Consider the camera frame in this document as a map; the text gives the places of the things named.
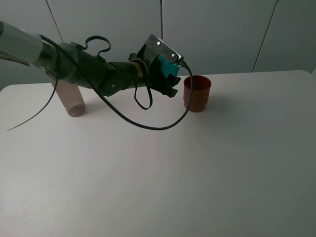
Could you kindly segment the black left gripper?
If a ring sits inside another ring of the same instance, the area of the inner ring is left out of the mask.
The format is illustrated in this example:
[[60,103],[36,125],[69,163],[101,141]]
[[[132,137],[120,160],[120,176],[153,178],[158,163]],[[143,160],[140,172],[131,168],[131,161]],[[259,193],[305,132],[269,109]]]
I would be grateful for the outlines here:
[[158,54],[155,53],[146,43],[143,44],[137,53],[131,53],[129,61],[137,63],[143,72],[142,82],[149,89],[160,92],[162,95],[174,97],[178,90],[174,87],[181,80],[179,77],[169,74],[165,78],[158,61]]

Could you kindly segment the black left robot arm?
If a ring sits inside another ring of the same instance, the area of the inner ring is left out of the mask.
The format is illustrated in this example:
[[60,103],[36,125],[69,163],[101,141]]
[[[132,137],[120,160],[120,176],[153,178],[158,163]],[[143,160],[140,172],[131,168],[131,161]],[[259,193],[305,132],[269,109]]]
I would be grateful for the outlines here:
[[176,63],[181,58],[165,42],[150,35],[137,53],[131,53],[128,62],[107,62],[100,54],[86,52],[87,46],[74,42],[60,47],[78,64],[75,67],[66,56],[33,34],[4,21],[0,23],[0,53],[10,59],[46,69],[54,78],[91,88],[96,87],[103,96],[119,91],[148,86],[168,97],[180,78]]

